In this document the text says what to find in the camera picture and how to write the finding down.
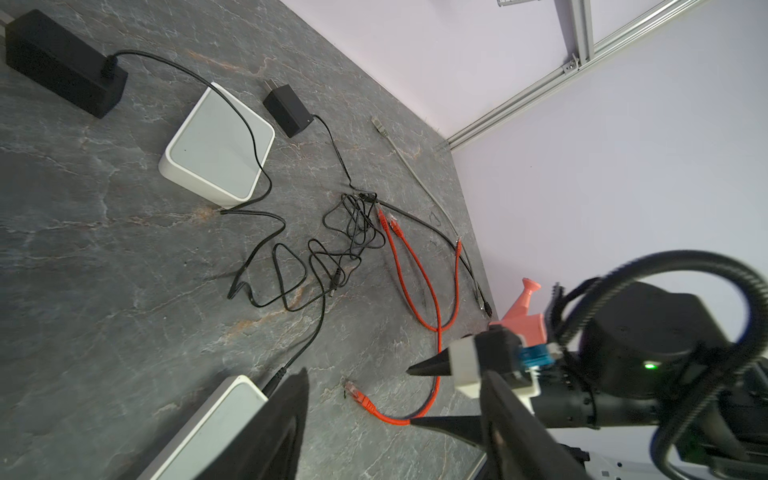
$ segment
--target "marble countertop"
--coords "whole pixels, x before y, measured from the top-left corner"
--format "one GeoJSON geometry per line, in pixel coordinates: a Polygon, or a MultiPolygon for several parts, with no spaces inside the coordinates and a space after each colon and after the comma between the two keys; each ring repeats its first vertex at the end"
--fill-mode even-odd
{"type": "MultiPolygon", "coordinates": [[[[273,124],[261,104],[264,80],[290,83],[333,129],[357,184],[447,233],[445,218],[371,125],[374,114],[454,216],[489,293],[443,139],[279,0],[3,7],[14,16],[31,8],[102,52],[141,48],[179,61],[273,124]]],[[[123,99],[98,120],[0,65],[3,478],[136,478],[225,378],[244,374],[263,385],[319,315],[319,303],[288,313],[277,303],[256,309],[242,294],[226,299],[232,272],[274,225],[221,216],[159,174],[165,146],[204,87],[151,61],[124,58],[121,66],[129,72],[123,99]]],[[[310,237],[341,246],[320,221],[348,191],[327,133],[319,122],[293,139],[276,133],[267,162],[275,190],[260,207],[287,219],[278,240],[304,258],[310,237]]],[[[401,224],[450,310],[451,250],[427,229],[401,224]]],[[[406,273],[428,312],[412,264],[406,273]]],[[[262,298],[276,292],[269,249],[249,280],[262,298]]],[[[487,320],[463,271],[461,286],[446,342],[487,320]]],[[[386,425],[343,395],[349,378],[382,411],[405,415],[429,391],[429,379],[405,370],[434,354],[434,334],[409,312],[388,247],[362,255],[326,311],[317,341],[292,368],[308,369],[311,389],[298,477],[464,478],[476,449],[386,425]]],[[[475,412],[448,380],[430,415],[475,412]]]]}

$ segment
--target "white box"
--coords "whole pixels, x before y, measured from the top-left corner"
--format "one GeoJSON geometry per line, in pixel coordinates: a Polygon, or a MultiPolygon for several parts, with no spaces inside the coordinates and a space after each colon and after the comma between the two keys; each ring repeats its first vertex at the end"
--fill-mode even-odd
{"type": "Polygon", "coordinates": [[[194,480],[266,401],[245,375],[224,380],[137,480],[194,480]]]}
{"type": "MultiPolygon", "coordinates": [[[[245,117],[263,166],[275,129],[220,85],[212,85],[245,117]]],[[[225,208],[250,199],[261,176],[248,128],[210,88],[170,140],[158,168],[168,180],[225,208]]]]}

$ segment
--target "black motor housing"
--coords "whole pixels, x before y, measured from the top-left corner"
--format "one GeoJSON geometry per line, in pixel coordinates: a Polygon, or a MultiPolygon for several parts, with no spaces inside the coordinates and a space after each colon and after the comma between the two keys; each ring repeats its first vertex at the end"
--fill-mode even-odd
{"type": "Polygon", "coordinates": [[[581,373],[596,389],[629,399],[657,398],[697,347],[727,339],[695,295],[632,283],[608,301],[581,336],[581,373]]]}

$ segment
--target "white wall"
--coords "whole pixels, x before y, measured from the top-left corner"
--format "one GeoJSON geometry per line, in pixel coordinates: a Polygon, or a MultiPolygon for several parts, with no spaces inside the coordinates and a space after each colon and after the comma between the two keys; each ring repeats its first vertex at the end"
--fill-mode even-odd
{"type": "MultiPolygon", "coordinates": [[[[710,0],[563,91],[454,152],[497,310],[529,276],[574,287],[661,250],[725,253],[768,276],[768,2],[710,0]]],[[[655,277],[700,295],[737,336],[721,280],[655,277]]],[[[647,461],[653,429],[561,431],[583,449],[647,461]]]]}
{"type": "MultiPolygon", "coordinates": [[[[555,1],[283,0],[444,137],[565,63],[555,1]]],[[[592,0],[595,38],[659,1],[592,0]]]]}

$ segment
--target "black power adapter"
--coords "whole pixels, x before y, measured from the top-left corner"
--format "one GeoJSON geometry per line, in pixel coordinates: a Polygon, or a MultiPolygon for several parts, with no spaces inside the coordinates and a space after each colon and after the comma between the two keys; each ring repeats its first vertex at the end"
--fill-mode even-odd
{"type": "Polygon", "coordinates": [[[39,10],[5,26],[5,63],[97,118],[123,97],[128,73],[101,75],[106,57],[39,10]]]}
{"type": "Polygon", "coordinates": [[[264,106],[277,121],[288,138],[294,137],[309,127],[314,116],[306,109],[299,96],[290,87],[278,87],[274,80],[267,80],[270,93],[264,98],[264,106]]]}

